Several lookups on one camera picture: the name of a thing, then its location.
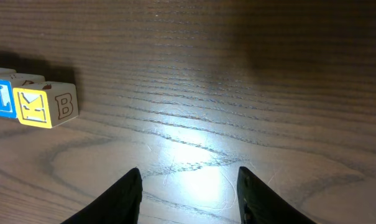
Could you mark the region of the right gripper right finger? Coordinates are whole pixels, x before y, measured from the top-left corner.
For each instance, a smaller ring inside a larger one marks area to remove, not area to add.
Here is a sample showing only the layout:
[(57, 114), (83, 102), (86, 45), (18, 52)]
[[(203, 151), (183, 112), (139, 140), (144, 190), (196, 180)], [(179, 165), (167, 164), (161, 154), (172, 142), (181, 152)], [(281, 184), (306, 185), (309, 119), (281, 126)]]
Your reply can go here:
[(238, 171), (237, 197), (243, 224), (314, 224), (244, 166)]

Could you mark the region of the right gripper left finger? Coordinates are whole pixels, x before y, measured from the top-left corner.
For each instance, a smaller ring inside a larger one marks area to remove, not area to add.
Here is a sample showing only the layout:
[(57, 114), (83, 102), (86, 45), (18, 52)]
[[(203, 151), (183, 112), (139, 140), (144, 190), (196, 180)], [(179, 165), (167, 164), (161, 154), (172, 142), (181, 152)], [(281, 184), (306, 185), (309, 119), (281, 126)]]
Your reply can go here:
[(137, 224), (142, 191), (140, 171), (133, 168), (62, 224)]

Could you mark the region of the yellow top wooden block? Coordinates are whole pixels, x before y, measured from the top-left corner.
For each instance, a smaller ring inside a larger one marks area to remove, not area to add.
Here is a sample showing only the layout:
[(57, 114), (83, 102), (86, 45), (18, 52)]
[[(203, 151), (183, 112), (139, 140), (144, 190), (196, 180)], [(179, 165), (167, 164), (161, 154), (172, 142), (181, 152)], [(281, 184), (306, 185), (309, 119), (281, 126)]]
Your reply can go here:
[(13, 89), (17, 119), (21, 124), (51, 129), (78, 116), (76, 86), (41, 82)]

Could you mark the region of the blue letter I block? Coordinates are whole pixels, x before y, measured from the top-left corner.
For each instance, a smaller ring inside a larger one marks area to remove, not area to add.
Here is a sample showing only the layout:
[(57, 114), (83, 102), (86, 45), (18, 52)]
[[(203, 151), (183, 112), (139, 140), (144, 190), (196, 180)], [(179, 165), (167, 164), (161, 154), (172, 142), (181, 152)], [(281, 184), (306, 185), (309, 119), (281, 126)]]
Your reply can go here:
[(15, 102), (13, 97), (13, 88), (41, 83), (45, 77), (27, 73), (13, 73), (0, 75), (0, 117), (17, 118)]

